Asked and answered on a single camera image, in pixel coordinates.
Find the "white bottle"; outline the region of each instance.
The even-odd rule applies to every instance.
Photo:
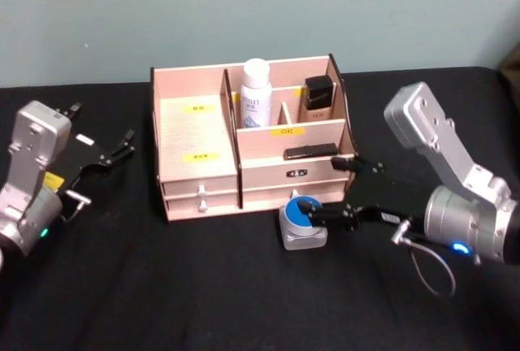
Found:
[[[271,125],[273,89],[267,61],[252,58],[245,62],[244,80],[240,88],[241,127],[258,128]]]

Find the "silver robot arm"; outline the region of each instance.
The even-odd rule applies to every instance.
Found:
[[[9,145],[11,165],[0,191],[2,249],[27,255],[61,213],[62,202],[43,181],[47,168],[65,149],[71,127],[67,116],[40,102],[18,111]]]
[[[424,155],[444,184],[427,205],[426,238],[467,250],[477,260],[516,260],[518,254],[506,253],[505,246],[508,238],[516,241],[519,237],[518,203],[503,179],[473,161],[457,136],[455,123],[446,118],[427,84],[401,89],[384,110],[384,118],[398,141]]]

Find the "drawer handle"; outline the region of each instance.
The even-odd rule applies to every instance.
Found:
[[[206,196],[206,188],[204,187],[204,184],[200,184],[198,186],[197,196],[198,197],[205,197]]]
[[[206,201],[203,199],[201,201],[201,204],[198,206],[198,211],[200,211],[201,213],[204,213],[205,211],[208,210],[208,204],[206,203]]]

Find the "teal wall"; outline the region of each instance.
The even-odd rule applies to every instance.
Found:
[[[0,0],[0,86],[335,54],[341,71],[495,67],[520,0]]]

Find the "wooden desk organizer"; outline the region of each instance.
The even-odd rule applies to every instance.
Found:
[[[335,143],[355,154],[344,83],[331,54],[269,61],[272,126],[241,128],[243,63],[151,70],[158,184],[169,221],[278,209],[299,194],[343,199],[353,176],[330,157],[284,160],[284,151]],[[305,79],[336,83],[329,120],[298,123]],[[291,171],[307,170],[306,175]]]

